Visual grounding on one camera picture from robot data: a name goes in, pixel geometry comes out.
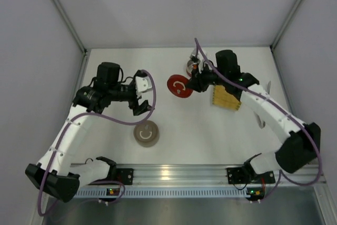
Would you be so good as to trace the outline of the red round lid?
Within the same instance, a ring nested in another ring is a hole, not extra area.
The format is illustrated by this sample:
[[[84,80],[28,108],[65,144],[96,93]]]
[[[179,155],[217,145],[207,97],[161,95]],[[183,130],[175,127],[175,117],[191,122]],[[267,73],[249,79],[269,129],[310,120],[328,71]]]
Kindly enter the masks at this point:
[[[185,99],[193,93],[193,90],[188,89],[186,86],[188,81],[185,76],[174,74],[168,78],[166,85],[173,95]]]

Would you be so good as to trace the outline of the brown round lid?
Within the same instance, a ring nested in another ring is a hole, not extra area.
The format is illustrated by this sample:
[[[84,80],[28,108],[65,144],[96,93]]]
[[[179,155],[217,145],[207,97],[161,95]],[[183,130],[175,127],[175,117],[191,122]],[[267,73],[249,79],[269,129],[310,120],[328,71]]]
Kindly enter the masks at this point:
[[[134,138],[136,138],[136,136],[141,136],[142,138],[158,136],[160,138],[160,132],[157,124],[150,120],[136,125],[133,130],[133,135]]]

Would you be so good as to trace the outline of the metal tongs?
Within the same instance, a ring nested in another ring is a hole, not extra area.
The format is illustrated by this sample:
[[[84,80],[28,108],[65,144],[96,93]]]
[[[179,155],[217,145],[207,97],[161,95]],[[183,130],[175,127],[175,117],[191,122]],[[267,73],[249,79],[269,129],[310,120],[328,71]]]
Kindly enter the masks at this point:
[[[265,86],[265,90],[266,90],[267,94],[269,95],[270,94],[270,90],[271,90],[271,81],[268,81],[268,83]],[[263,120],[261,120],[261,118],[260,118],[260,116],[258,114],[254,113],[254,115],[255,115],[255,118],[256,118],[256,121],[257,121],[257,124],[258,124],[259,128],[260,129],[265,128],[266,122],[263,121]]]

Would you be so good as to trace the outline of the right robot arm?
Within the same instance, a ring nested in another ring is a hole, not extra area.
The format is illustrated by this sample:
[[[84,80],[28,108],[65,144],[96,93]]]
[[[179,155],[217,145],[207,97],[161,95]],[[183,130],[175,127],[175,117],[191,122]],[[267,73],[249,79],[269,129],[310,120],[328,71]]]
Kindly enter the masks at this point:
[[[275,170],[294,173],[319,158],[321,129],[316,123],[307,124],[281,107],[257,78],[241,71],[233,51],[219,51],[215,58],[213,64],[202,51],[197,48],[192,51],[187,88],[201,93],[211,85],[224,87],[257,114],[281,142],[276,151],[256,154],[244,162],[242,171],[248,180]]]

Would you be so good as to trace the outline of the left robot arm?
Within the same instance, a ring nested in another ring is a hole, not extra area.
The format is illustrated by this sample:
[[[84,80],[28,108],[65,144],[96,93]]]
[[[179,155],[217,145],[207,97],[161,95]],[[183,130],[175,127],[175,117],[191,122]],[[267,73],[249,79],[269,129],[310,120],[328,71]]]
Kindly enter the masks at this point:
[[[126,102],[134,116],[146,113],[148,119],[154,105],[147,100],[139,102],[142,94],[153,92],[156,99],[154,80],[146,70],[138,70],[126,84],[120,65],[103,62],[89,85],[80,88],[74,97],[66,121],[53,144],[36,164],[29,164],[25,174],[39,190],[64,203],[69,202],[78,190],[93,182],[108,183],[117,178],[117,165],[113,160],[99,156],[94,161],[71,167],[76,151],[80,147],[94,120],[107,119],[127,125],[103,114],[112,102]]]

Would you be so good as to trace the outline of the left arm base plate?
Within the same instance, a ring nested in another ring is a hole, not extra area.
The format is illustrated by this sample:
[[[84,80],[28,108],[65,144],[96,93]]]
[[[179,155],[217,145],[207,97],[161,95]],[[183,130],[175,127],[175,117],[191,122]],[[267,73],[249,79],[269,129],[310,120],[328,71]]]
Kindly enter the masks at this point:
[[[132,185],[134,178],[133,168],[117,168],[114,180],[123,183],[124,185]]]

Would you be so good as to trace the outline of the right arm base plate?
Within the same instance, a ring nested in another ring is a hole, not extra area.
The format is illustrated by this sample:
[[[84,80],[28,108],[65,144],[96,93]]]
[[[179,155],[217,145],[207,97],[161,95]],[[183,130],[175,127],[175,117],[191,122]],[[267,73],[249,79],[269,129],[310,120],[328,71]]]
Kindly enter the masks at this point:
[[[263,174],[254,174],[245,171],[242,167],[226,168],[229,184],[274,184],[276,182],[272,171]]]

